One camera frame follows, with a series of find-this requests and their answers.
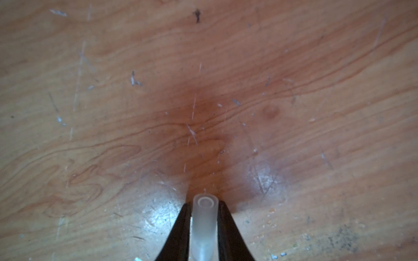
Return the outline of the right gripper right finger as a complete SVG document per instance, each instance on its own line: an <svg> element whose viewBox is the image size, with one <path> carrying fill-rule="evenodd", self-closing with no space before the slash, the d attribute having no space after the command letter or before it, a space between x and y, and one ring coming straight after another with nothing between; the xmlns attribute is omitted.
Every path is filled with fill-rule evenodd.
<svg viewBox="0 0 418 261"><path fill-rule="evenodd" d="M218 204L217 233L220 261L255 261L224 201Z"/></svg>

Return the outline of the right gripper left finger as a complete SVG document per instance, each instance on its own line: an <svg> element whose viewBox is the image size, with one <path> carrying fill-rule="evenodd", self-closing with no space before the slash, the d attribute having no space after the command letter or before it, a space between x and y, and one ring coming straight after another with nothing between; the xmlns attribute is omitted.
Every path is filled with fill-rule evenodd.
<svg viewBox="0 0 418 261"><path fill-rule="evenodd" d="M192 206L185 203L155 261L187 261L189 259L190 219Z"/></svg>

